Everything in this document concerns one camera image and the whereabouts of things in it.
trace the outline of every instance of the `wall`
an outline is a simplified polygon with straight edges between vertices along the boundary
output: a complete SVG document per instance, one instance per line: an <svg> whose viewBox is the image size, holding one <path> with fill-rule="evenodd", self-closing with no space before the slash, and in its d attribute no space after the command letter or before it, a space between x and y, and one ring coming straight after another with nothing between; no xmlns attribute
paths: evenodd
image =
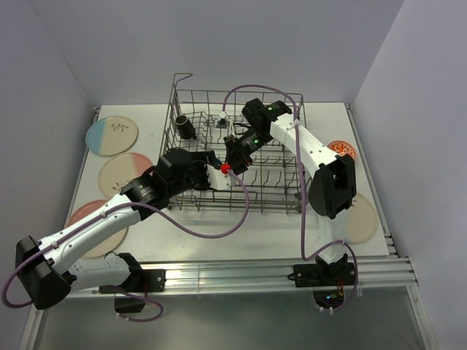
<svg viewBox="0 0 467 350"><path fill-rule="evenodd" d="M166 103L184 87L261 82L353 101L403 0L31 0L99 104Z"/></svg>
<svg viewBox="0 0 467 350"><path fill-rule="evenodd" d="M467 344L467 2L406 0L354 112L443 349Z"/></svg>
<svg viewBox="0 0 467 350"><path fill-rule="evenodd" d="M0 2L0 282L15 245L63 226L91 108L45 27L24 0ZM19 282L9 293L27 298ZM28 310L0 305L2 349L16 349Z"/></svg>

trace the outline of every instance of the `gray floor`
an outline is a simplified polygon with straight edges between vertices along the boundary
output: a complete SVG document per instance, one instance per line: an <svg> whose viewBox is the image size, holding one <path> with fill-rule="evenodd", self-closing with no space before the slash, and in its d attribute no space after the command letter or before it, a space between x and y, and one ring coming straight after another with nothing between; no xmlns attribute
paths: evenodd
<svg viewBox="0 0 467 350"><path fill-rule="evenodd" d="M149 324L116 319L109 298L66 300L46 312L35 349L422 349L405 288L365 289L333 316L310 296L159 297L166 312Z"/></svg>

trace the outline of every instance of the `white table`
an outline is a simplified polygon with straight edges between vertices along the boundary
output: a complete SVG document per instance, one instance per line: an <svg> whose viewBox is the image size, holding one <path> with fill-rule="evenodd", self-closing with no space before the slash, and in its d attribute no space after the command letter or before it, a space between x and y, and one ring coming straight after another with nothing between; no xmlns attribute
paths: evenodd
<svg viewBox="0 0 467 350"><path fill-rule="evenodd" d="M355 148L357 142L352 132L344 104L305 104L307 128L324 144L345 140ZM161 138L166 120L167 105L102 106L99 119L124 115L139 127L139 137L129 152L146 155L157 163ZM355 163L358 192L375 206L360 153ZM108 161L88 152L82 176L73 203L73 211L87 202L102 199L98 174ZM201 212L172 209L168 213L181 224L200 233L221 233L233 227L241 212ZM317 216L307 211L307 252L319 248L314 245L318 234ZM352 248L359 257L389 255L381 223L373 238ZM234 234L222 239L200 239L182 232L162 217L152 215L144 222L130 227L116 252L130 252L140 262L193 262L221 260L270 260L300 257L300 214L250 213L244 225Z"/></svg>

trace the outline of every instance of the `orange bowl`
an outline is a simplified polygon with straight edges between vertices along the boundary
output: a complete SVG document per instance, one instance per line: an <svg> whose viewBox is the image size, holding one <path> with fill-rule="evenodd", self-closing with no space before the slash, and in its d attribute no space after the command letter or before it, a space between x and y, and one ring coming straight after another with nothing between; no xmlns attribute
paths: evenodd
<svg viewBox="0 0 467 350"><path fill-rule="evenodd" d="M357 159L357 152L355 151L355 148L346 141L332 141L329 145L328 148L332 149L334 152L339 153L339 155L349 155L350 157L353 158L353 160Z"/></svg>

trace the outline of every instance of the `wire basket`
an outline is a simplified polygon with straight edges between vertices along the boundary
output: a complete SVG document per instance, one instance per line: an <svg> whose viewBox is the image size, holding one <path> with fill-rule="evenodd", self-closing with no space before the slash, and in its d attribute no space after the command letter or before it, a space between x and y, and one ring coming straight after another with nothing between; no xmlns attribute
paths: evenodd
<svg viewBox="0 0 467 350"><path fill-rule="evenodd" d="M164 126L161 155L171 148L183 148L187 151L214 150L217 158L225 160L224 136L227 128L217 128L216 119L222 110L222 103L228 91L220 90L184 90L178 83L191 77L190 73L177 73L172 82L169 108ZM304 97L298 93L289 93L296 101L301 122L306 125ZM233 93L225 108L232 123L246 123L241 110L244 104L259 98L264 104L282 100L288 106L291 103L284 96L262 90L238 90ZM178 135L175 118L186 115L196 129L196 140L183 140ZM245 132L242 126L235 127L236 133ZM250 196L250 209L260 211L300 212L301 188L295 155L277 140L269 142L251 155L252 165L240 175ZM229 190L197 191L191 190L171 199L169 208L243 210L245 197L241 187L235 184Z"/></svg>

